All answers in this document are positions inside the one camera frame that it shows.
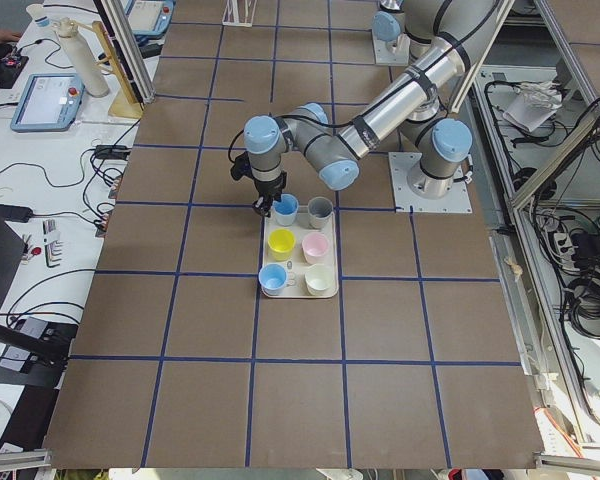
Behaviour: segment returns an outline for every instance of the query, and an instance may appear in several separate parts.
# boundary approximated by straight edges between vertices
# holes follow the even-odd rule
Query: blue joint cap
[[[244,126],[244,144],[249,153],[267,153],[278,143],[280,128],[265,115],[251,118]]]
[[[329,123],[329,119],[327,118],[327,114],[324,113],[324,109],[318,105],[317,103],[307,103],[300,108],[304,108],[305,110],[309,110],[313,113],[320,122]]]
[[[458,120],[445,118],[433,127],[433,146],[449,162],[458,163],[467,158],[473,136],[469,128]]]
[[[360,169],[358,163],[353,160],[339,160],[324,167],[318,173],[320,180],[327,184],[331,190],[344,190],[351,185],[358,175]]]
[[[383,42],[393,42],[402,33],[400,24],[388,12],[378,12],[373,16],[371,31]]]

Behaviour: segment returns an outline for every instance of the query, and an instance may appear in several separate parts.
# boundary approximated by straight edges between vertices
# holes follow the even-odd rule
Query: tiled table
[[[375,3],[181,0],[46,446],[56,467],[493,467],[541,450],[474,195],[473,215],[393,210],[388,160],[325,189],[299,154],[287,191],[336,205],[341,288],[257,287],[253,185],[226,158],[254,114],[321,102],[348,119],[390,81]],[[385,151],[399,148],[397,135]]]

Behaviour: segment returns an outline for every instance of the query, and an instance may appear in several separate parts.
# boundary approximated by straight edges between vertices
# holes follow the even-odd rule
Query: blue cup
[[[298,214],[298,199],[290,193],[283,193],[279,202],[273,202],[273,216],[279,225],[288,227]]]
[[[287,271],[277,263],[270,263],[260,269],[258,281],[267,295],[280,295],[287,286]]]

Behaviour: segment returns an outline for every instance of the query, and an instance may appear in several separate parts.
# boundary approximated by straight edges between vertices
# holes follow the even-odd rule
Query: cup
[[[51,23],[49,21],[49,17],[47,17],[47,14],[44,11],[44,7],[41,4],[33,3],[31,5],[28,5],[25,10],[31,17],[31,20],[36,22],[36,25],[38,25],[38,27],[48,27]]]
[[[311,265],[304,274],[304,280],[311,295],[325,295],[334,284],[333,267],[323,263]]]
[[[298,214],[298,199],[290,193],[283,193],[280,201],[273,202],[273,216],[279,225],[288,227]]]
[[[320,263],[329,253],[329,239],[320,232],[311,232],[302,239],[302,252],[308,263]]]
[[[291,258],[293,247],[296,246],[296,237],[291,230],[279,228],[271,232],[267,244],[269,245],[269,252],[273,259],[276,262],[284,262]]]
[[[309,200],[307,210],[309,212],[309,223],[313,228],[320,230],[329,223],[333,213],[333,203],[328,198],[314,197]]]
[[[262,291],[267,295],[280,295],[289,283],[289,274],[284,267],[277,263],[265,265],[258,272],[258,282]]]

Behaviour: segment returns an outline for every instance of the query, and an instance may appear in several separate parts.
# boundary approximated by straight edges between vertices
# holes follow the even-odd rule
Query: white bottle
[[[109,86],[96,65],[89,44],[78,32],[77,22],[63,18],[55,28],[58,41],[78,72],[87,93],[93,97],[104,97],[109,93]]]

